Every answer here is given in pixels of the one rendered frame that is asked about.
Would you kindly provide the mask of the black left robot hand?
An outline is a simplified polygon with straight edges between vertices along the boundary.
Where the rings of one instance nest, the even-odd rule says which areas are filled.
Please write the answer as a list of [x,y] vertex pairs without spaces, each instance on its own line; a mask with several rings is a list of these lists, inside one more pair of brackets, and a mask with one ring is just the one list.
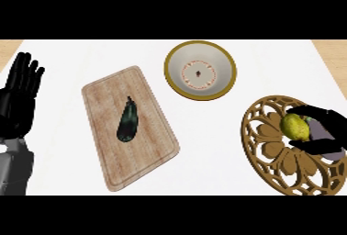
[[5,140],[23,138],[32,130],[43,73],[32,54],[20,52],[0,89],[0,138]]

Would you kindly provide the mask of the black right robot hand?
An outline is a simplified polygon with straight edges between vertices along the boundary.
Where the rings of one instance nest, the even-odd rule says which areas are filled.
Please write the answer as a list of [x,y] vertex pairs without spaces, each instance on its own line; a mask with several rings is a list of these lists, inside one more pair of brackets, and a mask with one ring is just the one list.
[[291,140],[290,144],[312,155],[334,153],[347,150],[347,117],[333,109],[324,109],[311,105],[291,108],[289,113],[309,116],[317,119],[334,139],[312,141]]

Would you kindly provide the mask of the yellow-green pear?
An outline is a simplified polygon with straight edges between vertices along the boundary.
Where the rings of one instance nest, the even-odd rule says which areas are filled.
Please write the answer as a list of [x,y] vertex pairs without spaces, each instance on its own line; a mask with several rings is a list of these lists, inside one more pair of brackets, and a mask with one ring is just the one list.
[[291,140],[309,140],[309,125],[297,114],[290,113],[283,117],[280,128]]

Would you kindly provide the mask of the brown openwork round placemat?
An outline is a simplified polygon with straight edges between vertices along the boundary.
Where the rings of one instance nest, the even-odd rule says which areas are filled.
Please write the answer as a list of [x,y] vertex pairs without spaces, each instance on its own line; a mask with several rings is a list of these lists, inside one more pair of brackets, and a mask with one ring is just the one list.
[[334,195],[347,179],[347,155],[337,161],[311,155],[284,142],[280,128],[287,109],[305,104],[271,95],[250,106],[241,122],[241,141],[249,161],[265,182],[286,195]]

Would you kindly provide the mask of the white bowl with gold rim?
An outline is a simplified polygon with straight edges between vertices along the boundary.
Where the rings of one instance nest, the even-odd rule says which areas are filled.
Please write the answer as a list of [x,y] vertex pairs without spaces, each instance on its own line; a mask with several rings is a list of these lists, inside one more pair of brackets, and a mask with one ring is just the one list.
[[188,99],[209,101],[221,98],[234,87],[237,74],[229,52],[206,40],[181,43],[166,57],[167,83]]

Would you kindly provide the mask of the dark eggplant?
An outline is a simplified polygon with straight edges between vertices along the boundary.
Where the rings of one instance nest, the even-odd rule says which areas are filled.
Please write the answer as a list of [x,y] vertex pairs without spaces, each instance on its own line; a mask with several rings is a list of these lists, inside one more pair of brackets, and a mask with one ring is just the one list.
[[122,116],[120,126],[117,130],[117,138],[122,142],[135,139],[139,126],[138,106],[132,97],[128,98],[125,112]]

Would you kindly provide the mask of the wooden cutting board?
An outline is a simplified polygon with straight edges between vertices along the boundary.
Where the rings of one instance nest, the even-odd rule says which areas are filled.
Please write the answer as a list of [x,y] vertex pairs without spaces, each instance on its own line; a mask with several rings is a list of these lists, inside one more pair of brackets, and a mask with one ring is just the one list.
[[178,139],[138,66],[88,84],[82,94],[107,186],[119,191],[175,157]]

